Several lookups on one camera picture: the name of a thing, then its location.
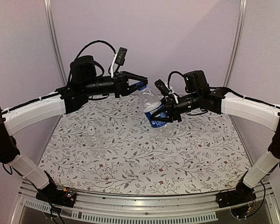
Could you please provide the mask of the blue label plastic bottle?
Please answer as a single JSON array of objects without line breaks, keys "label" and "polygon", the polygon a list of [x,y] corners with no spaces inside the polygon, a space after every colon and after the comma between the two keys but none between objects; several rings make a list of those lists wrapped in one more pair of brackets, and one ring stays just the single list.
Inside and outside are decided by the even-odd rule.
[{"label": "blue label plastic bottle", "polygon": [[148,88],[147,85],[140,87],[138,91],[141,107],[154,134],[161,139],[171,138],[174,133],[173,125],[169,122],[156,121],[151,118],[154,112],[162,108],[159,96],[153,90]]}]

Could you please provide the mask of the blue bottle cap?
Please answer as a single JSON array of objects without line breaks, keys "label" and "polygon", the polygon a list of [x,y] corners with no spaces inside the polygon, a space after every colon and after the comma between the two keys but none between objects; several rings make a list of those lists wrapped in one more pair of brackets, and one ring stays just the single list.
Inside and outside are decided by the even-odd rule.
[{"label": "blue bottle cap", "polygon": [[147,88],[147,85],[144,85],[143,82],[138,82],[138,83],[136,84],[136,86],[137,86],[137,90],[138,90],[138,91],[143,91],[144,89]]}]

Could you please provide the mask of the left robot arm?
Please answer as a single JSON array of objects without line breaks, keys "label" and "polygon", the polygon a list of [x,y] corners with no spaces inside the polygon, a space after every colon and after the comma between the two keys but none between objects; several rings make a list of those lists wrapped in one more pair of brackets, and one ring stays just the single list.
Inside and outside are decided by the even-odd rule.
[{"label": "left robot arm", "polygon": [[51,203],[60,199],[59,190],[49,174],[20,153],[13,135],[40,121],[79,110],[90,96],[128,96],[148,83],[146,77],[127,71],[97,75],[95,68],[100,66],[92,56],[78,57],[70,64],[72,78],[67,86],[12,108],[0,108],[0,163],[28,179]]}]

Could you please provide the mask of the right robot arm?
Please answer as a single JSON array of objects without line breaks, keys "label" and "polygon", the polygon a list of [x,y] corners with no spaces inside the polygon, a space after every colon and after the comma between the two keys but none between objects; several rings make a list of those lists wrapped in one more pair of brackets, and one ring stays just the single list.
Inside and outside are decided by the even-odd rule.
[{"label": "right robot arm", "polygon": [[186,95],[181,97],[173,93],[169,83],[155,81],[164,98],[161,108],[152,114],[152,120],[180,122],[182,114],[201,109],[247,120],[274,133],[267,151],[243,175],[232,193],[232,200],[242,203],[250,196],[250,189],[280,163],[280,105],[241,95],[228,87],[211,87],[202,70],[188,72],[182,77]]}]

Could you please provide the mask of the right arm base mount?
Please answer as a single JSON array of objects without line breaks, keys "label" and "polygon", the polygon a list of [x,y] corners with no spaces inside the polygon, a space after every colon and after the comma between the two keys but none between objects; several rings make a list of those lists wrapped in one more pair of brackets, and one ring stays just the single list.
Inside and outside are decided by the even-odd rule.
[{"label": "right arm base mount", "polygon": [[256,194],[254,188],[247,187],[242,180],[236,185],[235,189],[221,190],[216,194],[216,202],[219,208],[252,202],[255,199]]}]

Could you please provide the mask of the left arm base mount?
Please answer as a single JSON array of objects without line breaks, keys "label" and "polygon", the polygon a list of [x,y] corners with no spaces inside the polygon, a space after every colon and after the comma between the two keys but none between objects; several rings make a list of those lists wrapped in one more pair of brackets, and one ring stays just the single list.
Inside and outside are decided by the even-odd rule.
[{"label": "left arm base mount", "polygon": [[49,178],[49,184],[44,189],[38,190],[36,199],[51,204],[73,208],[77,198],[76,191],[70,187],[58,189],[52,177],[48,173],[46,173],[46,175]]}]

